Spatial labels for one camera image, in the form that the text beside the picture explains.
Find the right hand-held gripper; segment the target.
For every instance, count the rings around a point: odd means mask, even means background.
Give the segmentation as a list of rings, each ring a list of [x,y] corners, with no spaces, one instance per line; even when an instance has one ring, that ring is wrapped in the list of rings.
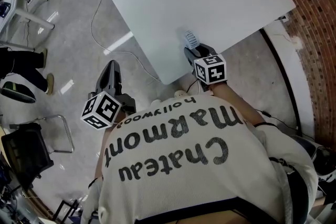
[[[184,47],[184,54],[187,59],[192,59],[194,75],[201,83],[203,91],[208,91],[210,85],[227,81],[226,61],[211,46],[200,43],[194,49]]]

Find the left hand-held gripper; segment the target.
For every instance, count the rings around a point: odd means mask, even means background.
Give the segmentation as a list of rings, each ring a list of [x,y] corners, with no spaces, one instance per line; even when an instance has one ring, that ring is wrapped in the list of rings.
[[[97,80],[97,94],[85,103],[80,119],[95,130],[104,130],[119,124],[123,116],[134,114],[135,100],[121,89],[120,66],[111,60]]]

